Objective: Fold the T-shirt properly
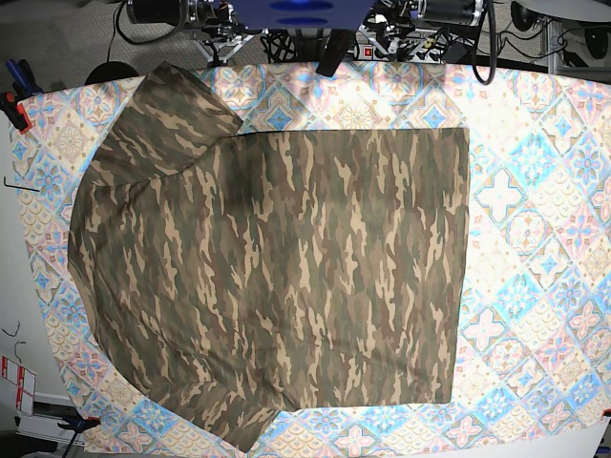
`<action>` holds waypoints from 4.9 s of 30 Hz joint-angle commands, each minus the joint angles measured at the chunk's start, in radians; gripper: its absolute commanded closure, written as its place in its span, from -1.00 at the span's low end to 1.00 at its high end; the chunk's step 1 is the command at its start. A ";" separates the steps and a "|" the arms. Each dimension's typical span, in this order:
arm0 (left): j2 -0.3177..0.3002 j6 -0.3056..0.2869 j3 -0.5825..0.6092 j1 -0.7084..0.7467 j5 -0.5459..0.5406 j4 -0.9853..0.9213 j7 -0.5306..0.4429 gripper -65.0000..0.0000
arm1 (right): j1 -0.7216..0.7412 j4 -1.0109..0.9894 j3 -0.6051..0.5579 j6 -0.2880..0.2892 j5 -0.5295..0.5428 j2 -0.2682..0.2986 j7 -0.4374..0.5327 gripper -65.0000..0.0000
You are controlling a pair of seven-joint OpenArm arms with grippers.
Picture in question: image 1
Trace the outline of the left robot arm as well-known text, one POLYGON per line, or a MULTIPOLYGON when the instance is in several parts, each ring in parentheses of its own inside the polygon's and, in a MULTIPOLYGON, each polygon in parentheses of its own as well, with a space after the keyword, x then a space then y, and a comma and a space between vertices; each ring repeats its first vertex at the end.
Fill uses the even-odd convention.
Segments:
POLYGON ((487 7, 482 0, 411 0, 400 8, 400 16, 417 28, 446 25, 475 27, 487 7))

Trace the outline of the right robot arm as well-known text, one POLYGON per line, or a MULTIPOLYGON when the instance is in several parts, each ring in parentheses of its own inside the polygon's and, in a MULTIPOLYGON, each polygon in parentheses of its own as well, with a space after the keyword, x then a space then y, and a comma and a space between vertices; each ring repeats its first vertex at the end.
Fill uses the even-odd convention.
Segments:
POLYGON ((235 21, 233 7, 224 1, 127 0, 125 9, 133 24, 181 25, 187 30, 235 21))

